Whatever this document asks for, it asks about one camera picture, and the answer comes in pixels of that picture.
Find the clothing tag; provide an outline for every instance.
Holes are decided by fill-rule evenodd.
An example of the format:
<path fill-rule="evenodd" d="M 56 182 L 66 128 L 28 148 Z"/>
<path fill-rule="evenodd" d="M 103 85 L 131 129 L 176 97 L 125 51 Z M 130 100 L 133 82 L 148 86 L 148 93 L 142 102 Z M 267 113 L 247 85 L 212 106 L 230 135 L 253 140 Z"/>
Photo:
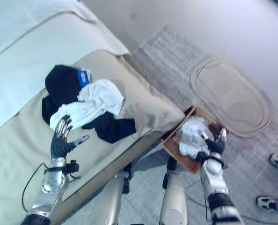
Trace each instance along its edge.
<path fill-rule="evenodd" d="M 78 70 L 78 79 L 80 87 L 83 88 L 90 82 L 91 71 L 89 69 Z"/>

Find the white blanket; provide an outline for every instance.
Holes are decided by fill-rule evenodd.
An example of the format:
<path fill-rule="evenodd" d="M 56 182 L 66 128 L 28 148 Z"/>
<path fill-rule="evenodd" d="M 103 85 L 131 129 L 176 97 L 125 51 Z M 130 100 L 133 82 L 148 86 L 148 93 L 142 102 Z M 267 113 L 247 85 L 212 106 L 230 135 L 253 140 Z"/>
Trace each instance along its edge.
<path fill-rule="evenodd" d="M 0 0 L 0 53 L 40 23 L 64 12 L 89 22 L 98 21 L 76 0 Z"/>
<path fill-rule="evenodd" d="M 49 2 L 60 4 L 59 0 Z M 67 6 L 70 1 L 61 2 Z M 129 53 L 89 9 L 81 4 L 77 7 L 79 13 L 73 5 L 72 3 L 71 11 L 75 14 L 59 14 L 59 11 L 54 11 L 57 16 L 40 24 L 0 54 L 0 127 L 44 88 L 44 79 L 55 64 L 72 65 L 99 49 L 108 50 L 116 55 Z M 47 10 L 47 13 L 47 17 L 50 17 L 50 10 Z M 84 15 L 95 22 L 80 19 Z"/>

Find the beige mat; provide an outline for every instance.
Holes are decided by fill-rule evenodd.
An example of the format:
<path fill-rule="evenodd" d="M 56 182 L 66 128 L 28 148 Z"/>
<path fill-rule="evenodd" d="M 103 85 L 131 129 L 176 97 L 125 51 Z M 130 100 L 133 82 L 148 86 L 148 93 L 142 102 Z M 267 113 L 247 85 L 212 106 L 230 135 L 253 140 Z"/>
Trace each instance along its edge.
<path fill-rule="evenodd" d="M 190 78 L 194 91 L 230 132 L 251 137 L 265 128 L 272 105 L 230 62 L 213 58 Z"/>

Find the blue label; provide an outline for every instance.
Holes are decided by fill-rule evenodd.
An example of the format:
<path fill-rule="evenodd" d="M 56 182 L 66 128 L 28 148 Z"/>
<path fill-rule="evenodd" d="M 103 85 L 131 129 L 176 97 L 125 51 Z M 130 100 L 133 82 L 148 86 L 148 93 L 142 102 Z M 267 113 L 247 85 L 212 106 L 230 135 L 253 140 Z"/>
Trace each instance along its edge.
<path fill-rule="evenodd" d="M 89 78 L 86 70 L 82 70 L 82 71 L 78 70 L 78 78 L 79 78 L 81 88 L 89 84 Z"/>

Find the white cloth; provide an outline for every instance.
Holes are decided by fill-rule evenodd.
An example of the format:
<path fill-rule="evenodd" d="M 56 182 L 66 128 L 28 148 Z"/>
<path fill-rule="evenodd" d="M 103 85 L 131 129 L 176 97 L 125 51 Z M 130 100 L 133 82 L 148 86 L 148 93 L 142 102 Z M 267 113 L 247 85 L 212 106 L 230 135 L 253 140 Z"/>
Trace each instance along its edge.
<path fill-rule="evenodd" d="M 183 156 L 190 156 L 196 158 L 200 151 L 209 154 L 208 146 L 200 136 L 198 131 L 205 133 L 211 140 L 213 134 L 207 126 L 207 121 L 203 117 L 190 117 L 177 132 L 177 135 L 181 135 L 180 140 L 180 154 Z"/>
<path fill-rule="evenodd" d="M 50 127 L 55 130 L 57 123 L 65 115 L 70 115 L 73 129 L 82 127 L 106 111 L 118 115 L 123 99 L 112 81 L 102 79 L 90 83 L 80 91 L 78 96 L 80 102 L 63 104 L 51 116 Z"/>

